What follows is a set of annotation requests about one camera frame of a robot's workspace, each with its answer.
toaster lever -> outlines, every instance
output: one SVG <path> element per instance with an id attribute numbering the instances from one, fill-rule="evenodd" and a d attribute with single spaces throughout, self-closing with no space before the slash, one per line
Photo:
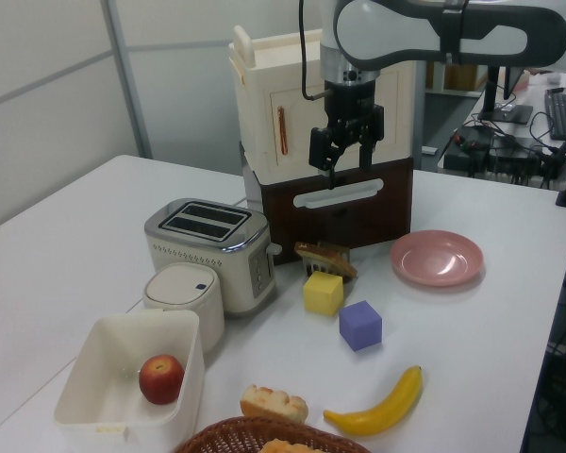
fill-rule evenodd
<path id="1" fill-rule="evenodd" d="M 278 255 L 283 251 L 283 247 L 278 243 L 269 243 L 266 247 L 266 254 L 267 255 Z"/>

lid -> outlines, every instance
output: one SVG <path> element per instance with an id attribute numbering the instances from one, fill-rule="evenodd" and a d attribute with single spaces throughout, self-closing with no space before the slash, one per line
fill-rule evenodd
<path id="1" fill-rule="evenodd" d="M 146 295 L 168 305 L 184 305 L 199 299 L 214 283 L 211 269 L 185 262 L 161 269 L 149 282 Z"/>

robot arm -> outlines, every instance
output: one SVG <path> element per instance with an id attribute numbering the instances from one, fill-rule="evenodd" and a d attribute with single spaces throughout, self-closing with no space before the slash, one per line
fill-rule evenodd
<path id="1" fill-rule="evenodd" d="M 566 0 L 321 0 L 321 14 L 328 122 L 312 129 L 309 163 L 332 178 L 349 145 L 360 143 L 368 169 L 384 137 L 381 68 L 418 59 L 566 72 Z"/>

yellow sponge cube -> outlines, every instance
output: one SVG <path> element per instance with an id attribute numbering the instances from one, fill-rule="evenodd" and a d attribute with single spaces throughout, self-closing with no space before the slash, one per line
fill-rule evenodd
<path id="1" fill-rule="evenodd" d="M 343 283 L 340 276 L 314 272 L 304 284 L 304 308 L 333 316 L 343 304 Z"/>

white toaster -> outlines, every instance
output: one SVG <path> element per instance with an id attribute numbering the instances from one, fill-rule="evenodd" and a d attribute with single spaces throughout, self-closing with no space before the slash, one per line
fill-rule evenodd
<path id="1" fill-rule="evenodd" d="M 266 217 L 255 210 L 183 198 L 153 214 L 144 224 L 155 270 L 174 262 L 212 268 L 222 284 L 227 315 L 254 311 L 275 287 Z"/>

